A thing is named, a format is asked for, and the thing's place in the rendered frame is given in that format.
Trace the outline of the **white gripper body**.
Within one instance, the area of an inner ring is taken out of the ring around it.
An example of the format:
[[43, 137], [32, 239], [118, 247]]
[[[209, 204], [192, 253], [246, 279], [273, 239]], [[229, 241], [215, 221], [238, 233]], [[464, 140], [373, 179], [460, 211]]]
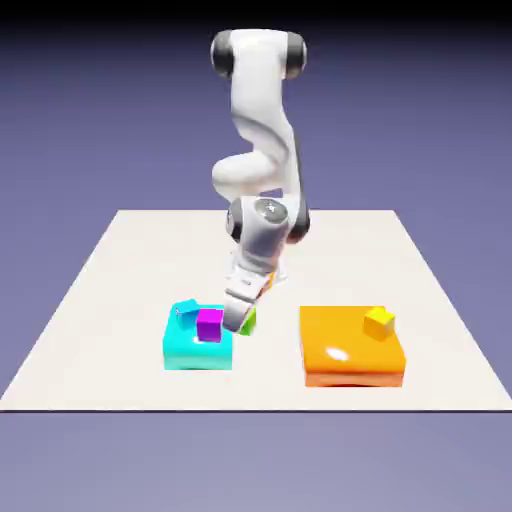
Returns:
[[239, 332], [255, 304], [255, 298], [240, 296], [226, 289], [224, 295], [223, 327], [231, 332]]

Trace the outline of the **small purple cube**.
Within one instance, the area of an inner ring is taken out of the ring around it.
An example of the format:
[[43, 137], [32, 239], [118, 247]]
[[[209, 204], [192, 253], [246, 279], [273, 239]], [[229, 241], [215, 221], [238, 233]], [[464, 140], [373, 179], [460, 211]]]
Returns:
[[196, 320], [198, 339], [201, 342], [220, 342], [222, 338], [222, 322], [222, 309], [201, 308]]

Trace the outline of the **small cyan cube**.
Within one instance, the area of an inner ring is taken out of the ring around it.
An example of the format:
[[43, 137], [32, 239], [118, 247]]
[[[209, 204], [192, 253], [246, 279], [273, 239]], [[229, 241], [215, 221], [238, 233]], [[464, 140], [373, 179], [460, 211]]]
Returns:
[[182, 329], [192, 328], [196, 325], [200, 312], [200, 305], [195, 299], [176, 302], [172, 307], [176, 320]]

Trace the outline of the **small yellow cube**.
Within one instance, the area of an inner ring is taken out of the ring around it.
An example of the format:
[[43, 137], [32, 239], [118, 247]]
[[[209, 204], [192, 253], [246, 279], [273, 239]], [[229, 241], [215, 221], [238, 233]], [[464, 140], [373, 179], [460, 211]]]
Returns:
[[384, 306], [372, 307], [364, 315], [364, 333], [377, 340], [386, 339], [395, 334], [395, 319]]

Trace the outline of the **large cyan box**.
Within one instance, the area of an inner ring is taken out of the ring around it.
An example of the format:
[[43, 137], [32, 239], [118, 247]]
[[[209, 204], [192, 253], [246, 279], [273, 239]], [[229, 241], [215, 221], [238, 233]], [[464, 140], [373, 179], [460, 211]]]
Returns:
[[[222, 309], [224, 313], [222, 305], [199, 305], [200, 309]], [[164, 368], [166, 370], [231, 370], [232, 332], [222, 326], [220, 342], [201, 342], [197, 337], [196, 325], [192, 328], [182, 329], [172, 307], [162, 341]]]

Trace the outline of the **large orange box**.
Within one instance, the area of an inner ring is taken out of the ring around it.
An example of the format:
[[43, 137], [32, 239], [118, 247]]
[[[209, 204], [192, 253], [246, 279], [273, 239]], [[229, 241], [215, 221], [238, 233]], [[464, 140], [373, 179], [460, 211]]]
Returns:
[[377, 340], [364, 333], [375, 306], [300, 308], [300, 341], [308, 387], [400, 387], [406, 357], [396, 333]]

